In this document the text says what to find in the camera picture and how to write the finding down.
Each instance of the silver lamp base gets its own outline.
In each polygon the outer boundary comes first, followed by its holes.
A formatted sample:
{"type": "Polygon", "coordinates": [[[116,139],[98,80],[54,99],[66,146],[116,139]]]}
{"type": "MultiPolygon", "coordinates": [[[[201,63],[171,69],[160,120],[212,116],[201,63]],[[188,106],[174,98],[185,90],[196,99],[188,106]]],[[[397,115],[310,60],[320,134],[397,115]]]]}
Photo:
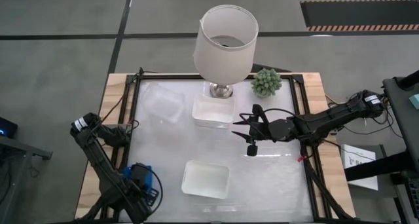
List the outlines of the silver lamp base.
{"type": "Polygon", "coordinates": [[[233,94],[233,86],[211,83],[209,91],[214,98],[229,98],[233,94]]]}

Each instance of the wooden table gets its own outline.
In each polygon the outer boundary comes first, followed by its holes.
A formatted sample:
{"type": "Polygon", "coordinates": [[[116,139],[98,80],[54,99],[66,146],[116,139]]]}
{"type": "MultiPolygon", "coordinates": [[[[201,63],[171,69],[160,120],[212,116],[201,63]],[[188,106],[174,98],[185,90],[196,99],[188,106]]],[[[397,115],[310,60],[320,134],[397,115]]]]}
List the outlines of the wooden table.
{"type": "MultiPolygon", "coordinates": [[[[308,105],[311,113],[319,113],[320,111],[324,111],[328,108],[325,92],[321,83],[319,73],[282,73],[282,75],[287,74],[303,75],[304,85],[306,88],[306,95],[308,98],[308,105]]],[[[126,76],[127,74],[125,73],[116,73],[109,75],[100,109],[101,117],[105,116],[123,95],[126,76]]],[[[127,123],[128,121],[133,92],[134,85],[132,84],[128,97],[128,103],[126,104],[127,106],[124,123],[127,123]]],[[[298,95],[298,98],[299,101],[301,101],[301,95],[298,95]]],[[[304,109],[302,108],[302,103],[299,103],[299,105],[300,111],[304,112],[304,109]]],[[[104,124],[117,124],[119,112],[120,105],[118,105],[118,107],[116,107],[115,110],[108,116],[104,124]]],[[[334,136],[329,136],[327,139],[331,141],[336,141],[336,138],[334,136]]],[[[112,153],[112,148],[110,148],[107,145],[103,146],[103,148],[105,149],[108,156],[110,156],[110,154],[112,153]]],[[[346,211],[346,213],[348,213],[352,217],[355,217],[355,211],[349,193],[348,183],[346,182],[346,177],[342,161],[340,159],[338,147],[330,145],[328,143],[324,143],[321,146],[319,146],[319,155],[327,189],[333,195],[335,200],[346,211]]],[[[98,187],[99,179],[96,173],[94,172],[93,168],[88,163],[86,167],[86,173],[84,174],[84,180],[79,197],[79,203],[77,204],[75,218],[82,217],[85,213],[89,211],[89,209],[92,207],[95,201],[97,201],[97,199],[100,196],[98,187]]],[[[319,215],[320,217],[324,217],[324,209],[321,201],[321,195],[317,187],[315,188],[315,193],[316,200],[318,203],[319,215]]]]}

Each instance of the white lampshade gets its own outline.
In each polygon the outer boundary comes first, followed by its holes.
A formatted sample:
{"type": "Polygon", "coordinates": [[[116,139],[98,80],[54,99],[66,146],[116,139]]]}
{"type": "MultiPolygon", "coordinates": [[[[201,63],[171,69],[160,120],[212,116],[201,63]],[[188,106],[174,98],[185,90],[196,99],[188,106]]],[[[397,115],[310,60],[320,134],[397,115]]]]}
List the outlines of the white lampshade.
{"type": "Polygon", "coordinates": [[[253,65],[259,27],[255,17],[235,5],[219,5],[200,20],[194,51],[195,67],[207,81],[235,84],[253,65]]]}

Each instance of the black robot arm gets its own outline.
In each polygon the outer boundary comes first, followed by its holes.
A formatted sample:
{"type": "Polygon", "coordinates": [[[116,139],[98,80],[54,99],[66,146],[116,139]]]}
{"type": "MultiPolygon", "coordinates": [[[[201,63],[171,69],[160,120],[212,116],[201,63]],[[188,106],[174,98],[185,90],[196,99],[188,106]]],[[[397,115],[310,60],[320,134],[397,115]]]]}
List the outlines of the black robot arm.
{"type": "MultiPolygon", "coordinates": [[[[125,146],[128,143],[125,131],[119,127],[111,129],[101,125],[99,116],[89,113],[71,123],[70,134],[99,177],[101,197],[98,202],[104,202],[117,211],[125,209],[133,223],[143,223],[147,220],[151,209],[145,200],[145,191],[115,170],[97,140],[97,138],[103,138],[110,146],[125,146]]],[[[94,218],[94,216],[96,215],[89,215],[87,218],[94,218]]]]}
{"type": "Polygon", "coordinates": [[[243,137],[250,146],[247,155],[257,154],[256,141],[299,140],[303,145],[316,145],[325,139],[331,130],[342,127],[348,122],[359,118],[379,117],[384,106],[381,104],[382,95],[364,90],[355,94],[346,103],[337,104],[328,110],[316,114],[294,115],[283,109],[263,110],[260,105],[253,105],[252,114],[240,114],[243,121],[235,124],[250,125],[249,135],[233,132],[243,137]],[[265,113],[268,111],[285,111],[293,116],[269,122],[265,113]]]}

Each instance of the transparent container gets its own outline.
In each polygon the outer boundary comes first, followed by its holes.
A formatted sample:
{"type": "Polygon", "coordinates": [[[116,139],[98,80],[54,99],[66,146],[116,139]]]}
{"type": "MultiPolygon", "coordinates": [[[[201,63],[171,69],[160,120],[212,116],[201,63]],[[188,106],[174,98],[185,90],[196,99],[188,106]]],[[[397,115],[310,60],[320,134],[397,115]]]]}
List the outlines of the transparent container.
{"type": "Polygon", "coordinates": [[[158,83],[150,83],[141,97],[149,114],[170,123],[177,123],[185,110],[185,96],[172,92],[158,83]]]}

